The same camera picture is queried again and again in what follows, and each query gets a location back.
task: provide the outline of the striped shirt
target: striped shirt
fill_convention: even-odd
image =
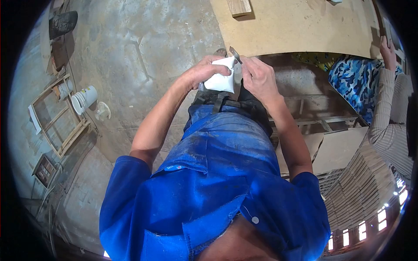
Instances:
[[[393,71],[381,69],[378,100],[369,131],[370,143],[396,168],[408,186],[413,161],[408,157],[406,112],[412,91],[409,76],[401,73],[395,80]]]

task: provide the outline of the knife blade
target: knife blade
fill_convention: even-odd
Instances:
[[[232,55],[235,57],[235,59],[242,64],[241,60],[240,60],[240,55],[235,51],[234,48],[232,48],[232,46],[229,47],[229,51],[232,53]]]

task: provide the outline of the yellow fabric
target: yellow fabric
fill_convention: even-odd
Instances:
[[[323,71],[328,71],[341,55],[340,53],[298,52],[293,53],[292,58],[297,62],[312,64]]]

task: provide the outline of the workbench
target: workbench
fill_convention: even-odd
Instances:
[[[225,46],[240,55],[329,52],[377,58],[380,27],[372,0],[250,0],[233,17],[227,0],[211,0]]]

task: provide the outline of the striped sleeve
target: striped sleeve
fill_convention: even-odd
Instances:
[[[406,125],[404,123],[389,123],[394,90],[395,73],[384,68],[381,69],[379,93],[369,131],[369,141],[382,158],[393,164],[400,172],[402,179],[409,183],[413,162],[408,157]]]

